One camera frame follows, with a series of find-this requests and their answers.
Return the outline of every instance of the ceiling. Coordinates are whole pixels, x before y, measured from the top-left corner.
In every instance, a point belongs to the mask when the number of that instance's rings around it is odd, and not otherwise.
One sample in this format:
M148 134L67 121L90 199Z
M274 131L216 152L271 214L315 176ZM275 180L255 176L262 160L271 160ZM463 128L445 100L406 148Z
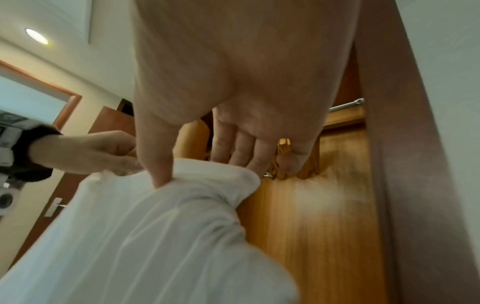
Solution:
M396 0L405 8L415 0ZM130 0L1 0L0 37L132 100L134 55ZM40 32L43 46L25 34Z

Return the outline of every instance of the door handle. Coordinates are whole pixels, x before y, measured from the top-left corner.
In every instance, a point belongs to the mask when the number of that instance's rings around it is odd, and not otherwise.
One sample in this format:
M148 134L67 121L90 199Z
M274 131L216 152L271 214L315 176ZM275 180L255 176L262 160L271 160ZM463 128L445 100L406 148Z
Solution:
M45 212L44 217L52 217L55 213L55 210L58 207L65 208L67 205L60 204L62 202L62 199L60 197L56 197L53 199L53 202L51 202L50 207L48 207L47 211Z

